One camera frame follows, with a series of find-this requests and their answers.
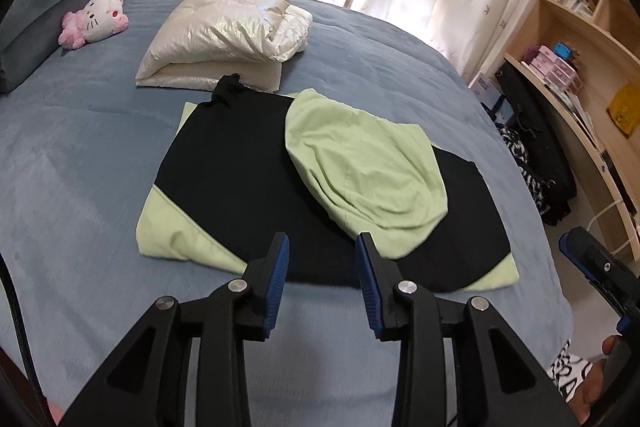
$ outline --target black cable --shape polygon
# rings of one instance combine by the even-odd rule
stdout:
[[[0,252],[0,282],[4,286],[4,293],[6,299],[9,302],[9,308],[11,309],[11,316],[14,320],[15,336],[18,338],[18,347],[20,347],[20,355],[22,356],[22,363],[24,364],[24,370],[27,373],[27,378],[31,384],[31,390],[36,397],[38,405],[40,406],[40,412],[46,423],[46,427],[56,427],[56,423],[53,420],[51,411],[49,410],[49,404],[47,399],[42,393],[40,382],[38,381],[38,375],[36,374],[36,368],[33,365],[33,359],[31,358],[31,350],[29,349],[29,342],[27,341],[27,331],[24,328],[24,320],[22,319],[22,312],[20,311],[20,302],[18,302],[18,295],[15,292],[14,281],[11,279],[9,269],[4,262],[2,253]]]

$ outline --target pink box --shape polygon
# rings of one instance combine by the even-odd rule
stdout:
[[[558,89],[575,92],[581,86],[574,68],[546,46],[540,46],[540,51],[531,64],[544,75],[546,82],[554,83]]]

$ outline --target blue bedspread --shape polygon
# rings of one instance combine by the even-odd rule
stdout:
[[[182,106],[209,96],[134,86],[146,48],[180,1],[126,0],[128,30],[56,51],[0,98],[0,250],[44,391],[62,407],[158,296],[199,298],[231,279],[136,248],[136,222]],[[478,165],[520,272],[514,287],[484,295],[549,364],[571,334],[570,308],[535,204],[473,94],[439,53],[394,26],[311,0],[294,3],[314,15],[314,26],[308,49],[284,64],[281,92],[313,87],[420,124],[440,147]],[[19,359],[4,299],[0,346]],[[398,347],[374,339],[356,290],[287,284],[271,338],[246,346],[254,425],[390,425]]]

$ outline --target black fabric pile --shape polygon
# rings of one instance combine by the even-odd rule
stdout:
[[[223,76],[198,105],[158,170],[155,185],[204,232],[243,261],[289,235],[287,280],[357,286],[354,242],[305,187],[285,145],[292,98]],[[430,291],[478,281],[511,247],[482,175],[472,162],[434,148],[448,213],[429,237],[397,261],[404,277]]]

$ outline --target blue gripper pad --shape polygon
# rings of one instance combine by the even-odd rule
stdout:
[[[562,234],[562,236],[560,237],[560,241],[558,241],[558,250],[560,250],[562,252],[562,254],[564,254],[564,256],[571,261],[572,263],[574,263],[575,267],[577,267],[578,270],[580,270],[582,272],[582,274],[587,277],[588,280],[590,281],[594,281],[596,280],[595,276],[593,275],[593,273],[591,273],[589,270],[587,270],[584,265],[582,263],[580,263],[580,261],[578,261],[577,257],[575,256],[575,254],[571,251],[569,251],[569,248],[567,246],[567,236],[569,235],[568,232],[565,232]]]
[[[367,318],[369,319],[369,328],[371,328],[377,339],[383,330],[382,323],[382,298],[378,283],[373,274],[371,261],[367,247],[362,240],[362,234],[356,239],[356,271],[360,280],[360,288],[362,289],[362,297],[364,298],[364,307],[367,310]]]
[[[264,295],[264,322],[262,323],[262,331],[267,339],[269,338],[271,330],[276,326],[276,318],[278,317],[278,310],[280,309],[280,301],[282,300],[282,292],[284,290],[284,281],[287,277],[287,269],[289,269],[289,237],[285,233],[280,237],[280,244],[278,245],[275,256],[271,279]]]

